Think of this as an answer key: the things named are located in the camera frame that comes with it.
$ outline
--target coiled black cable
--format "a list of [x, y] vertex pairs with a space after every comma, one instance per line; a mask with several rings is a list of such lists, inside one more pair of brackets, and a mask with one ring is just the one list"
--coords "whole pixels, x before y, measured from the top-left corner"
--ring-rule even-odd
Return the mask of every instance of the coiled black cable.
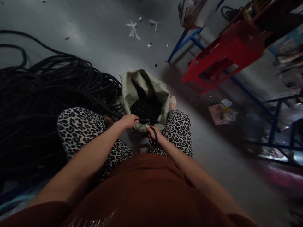
[[20, 50], [23, 56], [20, 65], [0, 69], [0, 175], [28, 176], [65, 162], [56, 127], [63, 110], [83, 107], [120, 118], [122, 105], [116, 103], [121, 83], [90, 62], [54, 50], [31, 35], [0, 30], [3, 33], [28, 37], [57, 54], [26, 69], [23, 48], [0, 44]]

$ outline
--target white plastic scrap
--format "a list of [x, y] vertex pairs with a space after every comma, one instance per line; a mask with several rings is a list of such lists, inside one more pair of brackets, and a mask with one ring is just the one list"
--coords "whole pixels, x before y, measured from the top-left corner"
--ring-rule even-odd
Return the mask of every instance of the white plastic scrap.
[[223, 105], [225, 105], [226, 107], [229, 107], [229, 106], [231, 106], [233, 103], [231, 102], [231, 101], [229, 101], [228, 99], [223, 99], [222, 101], [221, 101], [221, 103], [223, 104]]
[[130, 31], [129, 36], [134, 37], [134, 34], [136, 34], [137, 40], [141, 40], [141, 38], [136, 33], [137, 23], [133, 23], [132, 21], [130, 21], [130, 22], [131, 22], [131, 24], [125, 24], [126, 27], [131, 27], [132, 28], [132, 30]]
[[160, 22], [156, 22], [156, 21], [151, 20], [151, 19], [149, 19], [148, 21], [149, 21], [151, 24], [156, 24], [155, 31], [157, 31], [157, 24], [161, 24], [161, 23], [162, 23], [161, 21], [160, 21]]

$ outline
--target hand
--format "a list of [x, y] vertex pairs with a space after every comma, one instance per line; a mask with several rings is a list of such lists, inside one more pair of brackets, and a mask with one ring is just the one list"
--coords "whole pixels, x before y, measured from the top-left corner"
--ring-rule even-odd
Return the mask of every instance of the hand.
[[124, 115], [120, 121], [118, 121], [123, 128], [133, 128], [139, 122], [139, 117], [133, 114]]
[[[157, 136], [158, 136], [158, 143], [162, 142], [165, 137], [161, 134], [160, 130], [157, 128], [157, 127], [153, 127], [157, 133]], [[147, 131], [149, 132], [148, 134], [148, 138], [149, 138], [149, 141], [153, 139], [156, 139], [156, 136], [155, 136], [155, 133], [154, 131], [150, 128], [150, 126], [146, 125], [146, 129]]]

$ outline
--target leopard print pants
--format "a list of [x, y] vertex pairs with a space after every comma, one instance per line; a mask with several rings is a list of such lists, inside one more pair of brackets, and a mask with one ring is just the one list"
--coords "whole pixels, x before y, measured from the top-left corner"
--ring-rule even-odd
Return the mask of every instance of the leopard print pants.
[[[106, 124], [104, 117], [91, 110], [81, 107], [64, 110], [58, 118], [57, 128], [67, 159], [70, 160], [85, 144], [105, 132]], [[192, 157], [190, 121], [185, 113], [179, 110], [170, 111], [162, 134], [178, 149]], [[150, 153], [166, 156], [158, 145], [154, 145]], [[135, 154], [126, 144], [117, 140], [98, 175], [99, 182], [102, 182], [118, 163], [133, 155]]]

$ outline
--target wrist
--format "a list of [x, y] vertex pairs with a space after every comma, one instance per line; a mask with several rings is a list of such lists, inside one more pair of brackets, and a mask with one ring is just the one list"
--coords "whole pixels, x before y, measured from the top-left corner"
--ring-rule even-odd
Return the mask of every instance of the wrist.
[[116, 121], [114, 125], [116, 128], [119, 128], [120, 130], [124, 131], [126, 129], [126, 125], [122, 121]]
[[168, 141], [163, 135], [158, 136], [158, 144], [161, 146], [164, 144], [166, 141]]

